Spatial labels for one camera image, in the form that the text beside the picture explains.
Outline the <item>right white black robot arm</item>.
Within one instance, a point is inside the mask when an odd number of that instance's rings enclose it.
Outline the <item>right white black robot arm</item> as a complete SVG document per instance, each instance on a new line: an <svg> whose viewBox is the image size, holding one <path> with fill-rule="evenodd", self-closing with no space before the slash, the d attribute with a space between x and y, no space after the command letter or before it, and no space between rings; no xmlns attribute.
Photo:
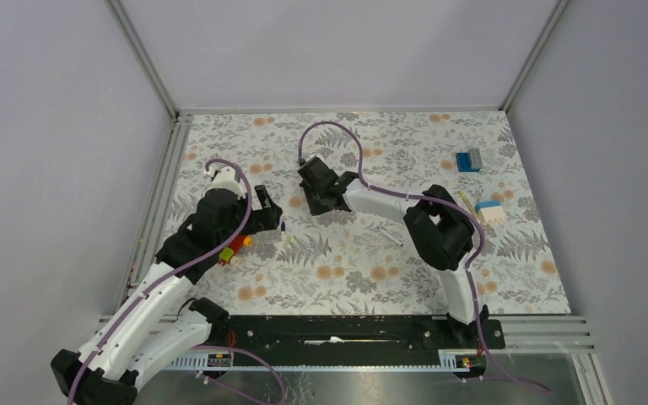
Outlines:
<svg viewBox="0 0 648 405"><path fill-rule="evenodd" d="M472 347L483 337L483 324L476 317L473 293L463 269L473 248L471 221L456 209L448 191L433 185L424 192L433 202L416 200L403 192L380 192L366 186L351 171L337 174L320 157L300 159L297 173L310 214L334 210L367 213L403 224L419 257L440 271L447 298L451 339L458 346Z"/></svg>

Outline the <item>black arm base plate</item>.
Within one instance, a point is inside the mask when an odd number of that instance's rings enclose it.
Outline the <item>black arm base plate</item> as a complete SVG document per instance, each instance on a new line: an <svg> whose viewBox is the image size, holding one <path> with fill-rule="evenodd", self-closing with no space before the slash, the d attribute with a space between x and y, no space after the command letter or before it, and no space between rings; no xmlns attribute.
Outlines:
<svg viewBox="0 0 648 405"><path fill-rule="evenodd" d="M485 320L478 330L444 316L230 316L205 343L244 349L259 362L383 365L417 364L437 351L474 355L481 342L505 348L499 321Z"/></svg>

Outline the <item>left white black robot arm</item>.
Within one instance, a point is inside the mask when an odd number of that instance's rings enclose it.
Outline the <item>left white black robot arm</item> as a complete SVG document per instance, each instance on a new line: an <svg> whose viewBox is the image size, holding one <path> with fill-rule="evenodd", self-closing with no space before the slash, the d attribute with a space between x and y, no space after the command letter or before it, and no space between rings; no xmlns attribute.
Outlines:
<svg viewBox="0 0 648 405"><path fill-rule="evenodd" d="M155 262L118 312L76 351L60 350L51 370L70 404L132 404L142 388L191 348L231 343L229 312L207 298L189 302L169 327L153 334L165 312L200 278L221 264L220 253L238 237L276 230L283 210L264 185L252 195L213 187L195 213L167 238Z"/></svg>

